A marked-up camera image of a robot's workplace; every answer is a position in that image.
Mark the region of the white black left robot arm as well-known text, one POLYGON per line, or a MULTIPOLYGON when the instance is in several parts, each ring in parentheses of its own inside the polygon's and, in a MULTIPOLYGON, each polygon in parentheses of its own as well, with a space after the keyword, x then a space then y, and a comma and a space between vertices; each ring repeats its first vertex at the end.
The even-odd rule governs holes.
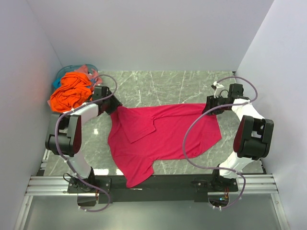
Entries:
POLYGON ((82 126, 89 120, 116 111, 122 103, 107 86, 96 85, 80 107, 51 114, 45 140, 47 150, 63 158, 72 171, 69 183, 86 193, 97 187, 93 168, 81 153, 82 126))

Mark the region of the red t shirt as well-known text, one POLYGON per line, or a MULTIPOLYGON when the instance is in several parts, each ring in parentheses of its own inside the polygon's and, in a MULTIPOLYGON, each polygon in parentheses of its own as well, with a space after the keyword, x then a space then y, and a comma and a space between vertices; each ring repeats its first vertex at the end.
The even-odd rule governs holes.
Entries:
POLYGON ((137 186, 154 173, 154 161, 185 158, 184 136, 204 108, 203 103, 120 106, 110 115, 112 127, 108 144, 128 188, 137 186))

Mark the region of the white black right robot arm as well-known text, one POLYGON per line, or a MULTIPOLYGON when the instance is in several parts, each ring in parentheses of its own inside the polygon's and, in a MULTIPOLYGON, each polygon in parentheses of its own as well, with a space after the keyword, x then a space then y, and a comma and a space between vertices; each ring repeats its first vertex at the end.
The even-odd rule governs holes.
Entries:
POLYGON ((214 94, 207 96, 203 113, 219 115, 224 111, 233 111, 240 124, 233 143, 233 152, 214 169, 211 187, 222 191, 237 177, 237 172, 260 158, 265 158, 270 150, 274 122, 264 118, 253 107, 251 100, 243 95, 242 84, 230 84, 226 90, 223 85, 214 82, 214 94))

